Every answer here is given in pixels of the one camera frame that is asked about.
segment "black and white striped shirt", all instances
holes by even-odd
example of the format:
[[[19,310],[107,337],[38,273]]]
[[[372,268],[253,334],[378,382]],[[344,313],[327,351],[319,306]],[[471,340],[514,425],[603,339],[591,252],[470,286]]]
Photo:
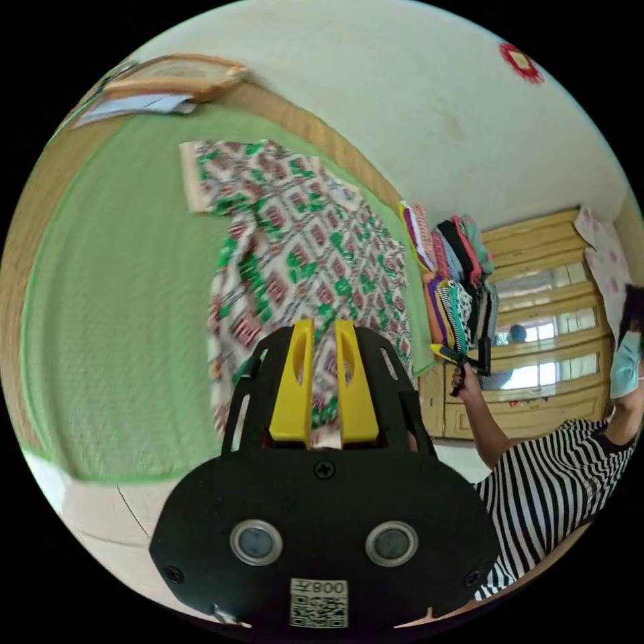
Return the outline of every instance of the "black and white striped shirt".
[[[613,445],[607,427],[608,419],[566,421],[510,448],[475,485],[500,542],[476,600],[516,582],[604,507],[635,448]]]

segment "surgical mask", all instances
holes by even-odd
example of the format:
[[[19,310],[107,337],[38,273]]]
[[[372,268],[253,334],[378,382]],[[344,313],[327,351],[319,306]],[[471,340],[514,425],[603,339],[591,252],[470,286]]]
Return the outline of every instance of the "surgical mask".
[[[637,331],[627,331],[620,344],[610,369],[610,397],[622,398],[635,391],[639,377],[641,355],[641,334]]]

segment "qr code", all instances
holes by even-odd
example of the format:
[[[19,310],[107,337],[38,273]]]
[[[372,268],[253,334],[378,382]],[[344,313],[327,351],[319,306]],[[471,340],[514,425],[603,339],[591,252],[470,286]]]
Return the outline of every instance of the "qr code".
[[[309,629],[348,626],[347,584],[338,581],[291,580],[290,625]]]

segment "paper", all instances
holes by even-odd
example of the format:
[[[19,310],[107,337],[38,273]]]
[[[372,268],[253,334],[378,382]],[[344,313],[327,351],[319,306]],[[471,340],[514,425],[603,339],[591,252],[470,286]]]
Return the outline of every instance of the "paper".
[[[196,107],[194,103],[190,102],[191,99],[192,96],[189,94],[144,94],[124,99],[112,99],[87,111],[76,121],[74,127],[125,114],[146,112],[189,114]]]

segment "green and white printed cloth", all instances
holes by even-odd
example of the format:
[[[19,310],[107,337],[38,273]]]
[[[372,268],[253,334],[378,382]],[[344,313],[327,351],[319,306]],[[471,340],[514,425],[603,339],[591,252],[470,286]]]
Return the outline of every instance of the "green and white printed cloth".
[[[184,177],[197,179],[185,181],[191,209],[232,216],[208,320],[216,429],[225,428],[233,388],[256,344],[279,327],[312,318],[313,442],[326,441],[338,429],[336,319],[385,336],[412,376],[404,247],[359,190],[318,158],[271,141],[181,148]]]

